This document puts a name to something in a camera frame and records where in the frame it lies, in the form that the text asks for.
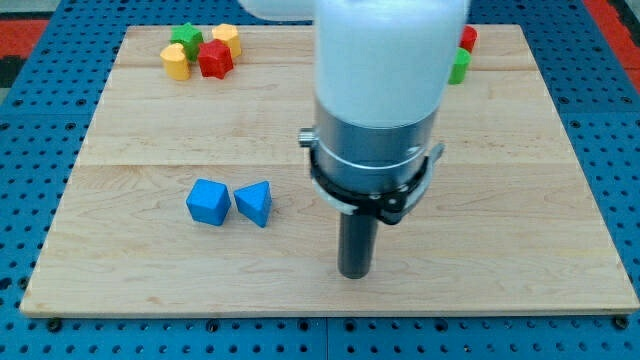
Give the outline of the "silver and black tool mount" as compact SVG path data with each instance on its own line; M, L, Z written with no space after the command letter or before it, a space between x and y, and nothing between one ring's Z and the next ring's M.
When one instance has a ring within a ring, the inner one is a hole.
M400 223L428 190L444 151L442 144L428 147L436 115L402 125L363 125L316 103L314 126L299 133L300 145L309 149L316 192L343 222Z

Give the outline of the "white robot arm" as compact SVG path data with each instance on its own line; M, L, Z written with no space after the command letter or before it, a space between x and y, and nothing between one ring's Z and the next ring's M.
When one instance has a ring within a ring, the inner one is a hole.
M315 122L300 131L312 183L340 213L337 266L372 263L377 226L395 225L427 191L442 145L430 133L469 3L457 0L242 0L269 21L315 31Z

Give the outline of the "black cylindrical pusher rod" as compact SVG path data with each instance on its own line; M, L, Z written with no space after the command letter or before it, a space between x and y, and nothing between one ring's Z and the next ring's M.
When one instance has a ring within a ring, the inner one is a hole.
M378 220L370 215L340 215L338 270L349 279L365 277L371 268Z

